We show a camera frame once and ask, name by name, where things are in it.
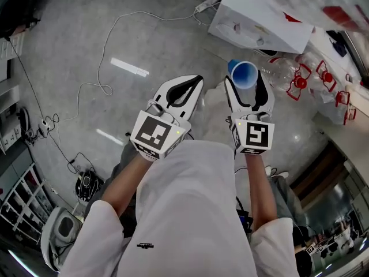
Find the white cable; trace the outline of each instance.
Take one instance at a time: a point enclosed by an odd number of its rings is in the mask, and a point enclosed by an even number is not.
[[[68,121],[68,120],[73,120],[75,118],[77,118],[80,114],[80,92],[81,92],[81,87],[84,85],[84,84],[88,84],[88,85],[94,85],[94,86],[98,86],[101,88],[101,90],[104,92],[105,95],[107,96],[111,96],[113,94],[113,89],[111,88],[111,86],[107,85],[107,84],[101,84],[100,82],[100,78],[99,78],[99,74],[100,74],[100,68],[101,68],[101,64],[103,63],[103,60],[104,60],[104,56],[105,56],[105,49],[106,49],[106,45],[108,43],[108,39],[110,37],[110,34],[112,32],[112,30],[114,29],[114,26],[116,25],[116,23],[122,18],[122,17],[125,17],[125,16],[131,16],[132,14],[136,14],[136,13],[145,13],[145,14],[148,14],[150,16],[153,16],[155,18],[158,18],[159,20],[162,20],[162,21],[175,21],[175,20],[187,20],[188,18],[194,16],[196,14],[196,10],[194,11],[193,14],[191,14],[190,16],[187,16],[187,17],[181,17],[181,18],[161,18],[159,16],[156,16],[155,14],[152,14],[152,13],[149,13],[149,12],[143,12],[143,11],[137,11],[137,12],[131,12],[131,13],[127,13],[127,14],[123,14],[121,16],[119,16],[115,22],[113,23],[113,26],[110,28],[109,30],[109,33],[106,37],[106,40],[104,42],[104,47],[103,47],[103,53],[102,53],[102,56],[101,56],[101,60],[100,60],[100,63],[99,63],[99,67],[97,68],[97,83],[90,83],[90,82],[83,82],[81,83],[79,89],[78,89],[78,94],[77,94],[77,114],[76,116],[74,117],[71,117],[71,118],[67,118],[67,119],[63,119],[63,120],[60,120],[60,122],[63,122],[63,121]]]
[[[219,4],[219,3],[220,3],[220,1],[219,1],[219,2],[217,2],[217,3],[214,3],[213,5],[209,6],[208,8],[213,8],[213,7],[214,7],[214,5],[217,5],[217,4]],[[197,20],[197,21],[198,21],[198,23],[199,23],[200,25],[210,26],[210,24],[205,24],[205,23],[203,23],[201,20],[199,20],[199,19],[196,17],[196,13],[194,13],[194,18],[195,18],[195,20]]]

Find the blue cup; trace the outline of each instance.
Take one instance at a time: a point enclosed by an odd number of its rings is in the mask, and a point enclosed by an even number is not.
[[[232,59],[228,63],[228,72],[236,87],[239,89],[249,89],[258,80],[259,71],[252,62],[238,61]]]

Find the leg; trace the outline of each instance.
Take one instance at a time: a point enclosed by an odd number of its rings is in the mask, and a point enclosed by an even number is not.
[[[298,226],[306,226],[305,213],[302,210],[301,202],[289,187],[284,177],[275,175],[271,179],[271,184],[274,184],[284,199],[288,209],[290,210],[293,220]]]
[[[122,152],[122,155],[121,155],[121,162],[119,162],[119,164],[117,164],[113,168],[113,171],[111,173],[110,178],[105,181],[105,183],[101,187],[101,189],[99,191],[97,191],[95,193],[95,195],[92,196],[91,200],[88,202],[86,210],[85,210],[84,218],[87,217],[92,203],[94,203],[95,201],[101,199],[101,197],[102,197],[103,193],[105,192],[106,188],[108,187],[108,185],[110,185],[110,183],[123,170],[123,168],[125,168],[131,162],[131,160],[133,159],[133,157],[136,156],[136,154],[137,154],[136,149],[134,148],[133,144],[131,142],[129,142],[123,149],[123,152]]]
[[[269,180],[269,183],[272,187],[274,199],[276,201],[277,216],[279,218],[290,218],[292,220],[295,220],[276,184],[271,179]]]

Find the wire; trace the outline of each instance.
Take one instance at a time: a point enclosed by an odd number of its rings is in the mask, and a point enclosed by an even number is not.
[[[271,170],[270,170],[270,176],[274,176],[275,174],[277,173],[277,168],[276,167],[273,167]]]
[[[33,89],[33,86],[32,86],[32,83],[31,83],[31,81],[30,81],[29,77],[28,77],[28,74],[27,74],[27,72],[26,72],[26,70],[25,70],[25,68],[24,68],[24,65],[23,65],[23,63],[22,63],[22,60],[21,60],[21,58],[19,57],[19,55],[17,54],[17,51],[16,51],[16,49],[14,48],[14,45],[13,45],[12,41],[10,40],[10,38],[6,38],[6,40],[7,40],[7,41],[10,43],[10,45],[12,46],[12,48],[13,48],[14,52],[15,52],[15,53],[16,53],[16,55],[17,55],[17,58],[18,58],[18,60],[19,60],[19,63],[21,63],[21,66],[22,66],[23,71],[24,71],[24,73],[25,73],[25,75],[26,75],[26,77],[27,77],[27,80],[28,80],[28,82],[29,82],[29,85],[30,85],[30,86],[31,86],[31,88],[32,88],[33,95],[35,96],[35,99],[36,99],[36,101],[37,101],[37,105],[39,106],[42,120],[44,120],[44,115],[42,114],[42,110],[41,110],[41,106],[40,106],[39,100],[38,100],[38,98],[37,98],[37,96],[36,96],[35,90]]]
[[[237,169],[236,171],[235,171],[235,173],[237,173],[237,171],[239,171],[239,170],[241,170],[241,169],[247,169],[246,167],[240,167],[239,169]]]
[[[236,196],[236,200],[237,200],[238,204],[240,205],[241,210],[242,210],[242,211],[244,211],[243,206],[242,206],[242,203],[241,203],[241,201],[238,199],[238,197],[237,197],[237,196]]]
[[[217,3],[214,3],[213,5],[211,5],[211,6],[209,6],[209,7],[214,7],[214,5],[217,5],[217,4],[219,4],[220,3],[220,1],[219,2],[217,2]],[[211,24],[205,24],[205,23],[203,23],[201,20],[199,20],[197,17],[196,17],[196,13],[194,13],[194,19],[195,20],[197,20],[198,22],[199,22],[199,24],[200,25],[206,25],[206,26],[210,26]]]
[[[76,159],[77,159],[77,157],[79,156],[79,155],[82,155],[90,164],[91,164],[91,168],[92,168],[92,171],[94,171],[94,172],[96,172],[96,170],[95,170],[95,167],[93,166],[93,164],[92,164],[92,162],[85,156],[85,154],[83,154],[82,152],[78,152],[77,154],[76,154],[76,157],[74,157],[68,164],[70,164],[70,165],[72,165],[75,161],[76,161]]]
[[[110,28],[109,32],[108,32],[108,35],[105,39],[105,42],[104,42],[104,47],[103,47],[103,52],[102,52],[102,55],[101,55],[101,60],[100,60],[100,63],[99,63],[99,67],[97,68],[97,83],[90,83],[90,82],[83,82],[81,83],[79,89],[78,89],[78,94],[77,94],[77,114],[74,116],[74,117],[71,117],[71,118],[66,118],[66,119],[63,119],[63,120],[60,120],[60,122],[64,122],[64,121],[68,121],[68,120],[73,120],[75,118],[77,118],[80,114],[80,91],[81,91],[81,87],[83,85],[93,85],[93,86],[98,86],[100,87],[100,89],[104,92],[105,95],[107,96],[111,96],[113,94],[113,89],[111,88],[111,86],[107,85],[107,84],[101,84],[100,82],[100,68],[101,68],[101,65],[103,63],[103,60],[104,60],[104,56],[105,56],[105,51],[106,51],[106,45],[108,43],[108,39],[110,37],[110,34],[112,32],[112,30],[114,29],[115,25],[117,24],[117,22],[122,18],[122,17],[126,17],[126,16],[131,16],[133,14],[136,14],[136,13],[145,13],[147,15],[150,15],[150,16],[153,16],[155,18],[158,18],[159,20],[162,20],[162,21],[175,21],[175,20],[187,20],[188,18],[192,17],[195,15],[196,13],[196,10],[194,11],[193,14],[191,14],[190,16],[187,16],[187,17],[181,17],[181,18],[161,18],[159,16],[156,16],[155,14],[152,14],[152,13],[149,13],[149,12],[144,12],[144,11],[137,11],[137,12],[131,12],[131,13],[127,13],[127,14],[123,14],[121,16],[119,16],[115,22],[113,23],[112,27]]]
[[[54,138],[52,137],[52,135],[49,135],[49,136],[50,136],[50,137],[51,137],[51,139],[54,141],[55,145],[57,146],[57,148],[59,149],[60,153],[63,155],[63,157],[65,158],[65,160],[67,160],[67,162],[68,162],[68,164],[67,164],[67,168],[68,168],[68,170],[69,170],[71,173],[73,173],[73,174],[80,173],[80,172],[78,171],[78,169],[76,169],[76,168],[75,168],[75,167],[74,167],[74,166],[69,162],[68,158],[64,155],[63,151],[60,149],[60,147],[58,146],[57,142],[54,140]],[[74,168],[74,170],[76,171],[75,173],[69,169],[69,164]]]

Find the shoe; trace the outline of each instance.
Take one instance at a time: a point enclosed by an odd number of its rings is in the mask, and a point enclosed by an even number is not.
[[[272,177],[277,177],[277,176],[281,176],[281,177],[284,177],[286,179],[286,178],[289,177],[289,172],[288,171],[283,171],[282,173],[275,174]]]
[[[269,177],[271,174],[272,174],[272,167],[271,166],[266,166],[265,167],[265,173],[266,173],[266,176]]]

